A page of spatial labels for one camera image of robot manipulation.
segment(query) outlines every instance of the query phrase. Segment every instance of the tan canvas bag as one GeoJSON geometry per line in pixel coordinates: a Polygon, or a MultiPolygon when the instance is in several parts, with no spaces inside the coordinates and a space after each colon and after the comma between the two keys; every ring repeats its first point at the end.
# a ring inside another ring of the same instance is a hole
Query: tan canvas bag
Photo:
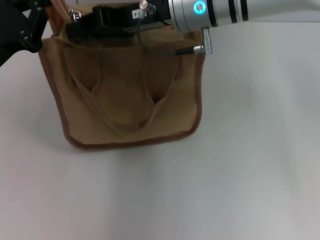
{"type": "MultiPolygon", "coordinates": [[[[204,55],[158,55],[130,38],[68,39],[64,1],[48,8],[54,36],[39,52],[66,139],[82,150],[105,150],[175,141],[191,135],[201,113],[204,55]]],[[[82,15],[92,5],[72,6],[82,15]]],[[[141,33],[155,49],[201,44],[199,33],[171,26],[141,33]]]]}

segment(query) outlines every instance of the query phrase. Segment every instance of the white tabletop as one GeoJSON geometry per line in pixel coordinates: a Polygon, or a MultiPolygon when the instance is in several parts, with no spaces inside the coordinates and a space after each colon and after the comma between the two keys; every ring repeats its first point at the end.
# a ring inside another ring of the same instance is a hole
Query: white tabletop
{"type": "Polygon", "coordinates": [[[73,148],[38,55],[5,63],[0,239],[319,239],[320,25],[211,34],[199,129],[147,147],[73,148]]]}

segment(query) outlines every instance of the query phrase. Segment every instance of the small label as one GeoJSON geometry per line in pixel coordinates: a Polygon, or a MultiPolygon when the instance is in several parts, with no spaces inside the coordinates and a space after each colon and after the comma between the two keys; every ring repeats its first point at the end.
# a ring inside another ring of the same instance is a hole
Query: small label
{"type": "Polygon", "coordinates": [[[133,19],[139,18],[139,13],[140,13],[140,11],[141,11],[140,8],[137,9],[137,10],[133,10],[133,11],[132,11],[132,17],[133,17],[133,19]]]}

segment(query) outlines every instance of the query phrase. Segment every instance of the blue led light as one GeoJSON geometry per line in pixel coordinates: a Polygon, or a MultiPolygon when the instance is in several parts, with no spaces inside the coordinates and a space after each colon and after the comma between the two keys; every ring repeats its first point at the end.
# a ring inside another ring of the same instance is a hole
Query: blue led light
{"type": "Polygon", "coordinates": [[[197,1],[193,6],[193,10],[196,14],[203,14],[206,11],[206,4],[203,1],[197,1]]]}

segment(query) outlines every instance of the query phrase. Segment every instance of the black stripe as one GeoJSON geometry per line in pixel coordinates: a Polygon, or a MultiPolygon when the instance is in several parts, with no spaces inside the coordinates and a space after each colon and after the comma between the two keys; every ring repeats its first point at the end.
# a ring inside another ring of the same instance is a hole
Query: black stripe
{"type": "Polygon", "coordinates": [[[230,11],[231,22],[233,24],[236,24],[238,22],[238,19],[237,19],[235,0],[228,0],[228,1],[229,1],[229,11],[230,11]]]}
{"type": "Polygon", "coordinates": [[[247,0],[241,0],[241,11],[243,21],[249,20],[247,0]]]}
{"type": "Polygon", "coordinates": [[[211,26],[212,27],[218,27],[213,1],[214,0],[207,0],[206,4],[208,6],[208,14],[209,14],[209,19],[210,19],[211,26]]]}

